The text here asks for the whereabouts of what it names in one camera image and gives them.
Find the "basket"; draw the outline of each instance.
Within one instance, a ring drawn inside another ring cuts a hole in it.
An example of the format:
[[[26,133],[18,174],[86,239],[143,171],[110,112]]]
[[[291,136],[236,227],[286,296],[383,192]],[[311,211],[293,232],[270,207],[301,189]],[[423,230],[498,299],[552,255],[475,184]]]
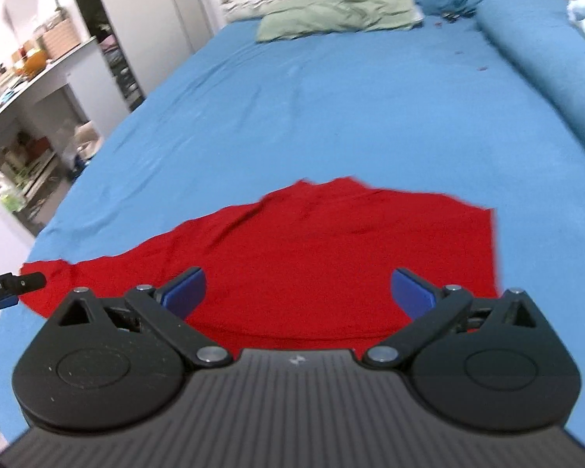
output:
[[[80,45],[80,39],[71,19],[59,22],[42,36],[48,58],[57,60]]]

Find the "white cabinet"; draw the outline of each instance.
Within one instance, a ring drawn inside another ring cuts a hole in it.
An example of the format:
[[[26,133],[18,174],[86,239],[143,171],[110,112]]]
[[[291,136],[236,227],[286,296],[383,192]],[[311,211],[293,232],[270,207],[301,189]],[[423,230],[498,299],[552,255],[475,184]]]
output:
[[[213,36],[203,0],[101,0],[147,96]]]

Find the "blue bed sheet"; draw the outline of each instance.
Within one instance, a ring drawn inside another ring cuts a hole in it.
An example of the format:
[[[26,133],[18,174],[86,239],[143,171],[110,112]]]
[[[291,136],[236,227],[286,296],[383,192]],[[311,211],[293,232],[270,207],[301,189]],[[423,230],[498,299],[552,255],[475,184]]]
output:
[[[569,26],[567,7],[567,0],[485,0],[477,21],[585,146],[585,37]]]
[[[30,260],[119,254],[300,178],[494,207],[500,286],[534,297],[582,371],[569,428],[585,443],[585,151],[473,20],[436,21],[267,44],[256,22],[227,26],[114,132]],[[11,439],[7,378],[40,324],[24,307],[0,319]]]

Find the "bottle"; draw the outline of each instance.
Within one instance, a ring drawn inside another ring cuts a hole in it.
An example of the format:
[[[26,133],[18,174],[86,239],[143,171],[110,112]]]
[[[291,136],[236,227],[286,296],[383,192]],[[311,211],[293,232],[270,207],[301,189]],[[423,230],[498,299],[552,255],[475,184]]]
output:
[[[4,157],[4,161],[9,164],[11,169],[16,173],[19,173],[26,168],[26,162],[21,156],[15,154],[12,149],[3,147],[0,149],[0,153]]]
[[[0,202],[11,213],[19,213],[27,203],[22,192],[2,172],[0,172]]]
[[[56,11],[60,15],[60,20],[65,21],[69,17],[69,15],[67,15],[67,10],[65,7],[61,7],[59,0],[54,0],[54,3],[57,5]]]

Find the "red cloth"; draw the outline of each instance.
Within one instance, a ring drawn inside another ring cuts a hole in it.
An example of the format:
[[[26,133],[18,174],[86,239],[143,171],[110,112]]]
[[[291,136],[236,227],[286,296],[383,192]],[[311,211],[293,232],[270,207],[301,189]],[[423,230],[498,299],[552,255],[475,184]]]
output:
[[[22,300],[47,317],[75,286],[119,297],[197,265],[207,293],[187,321],[234,354],[243,347],[360,354],[410,322],[390,295],[397,267],[496,296],[491,217],[445,195],[370,189],[349,178],[300,181],[119,256],[25,264],[23,273],[41,271],[48,286]]]

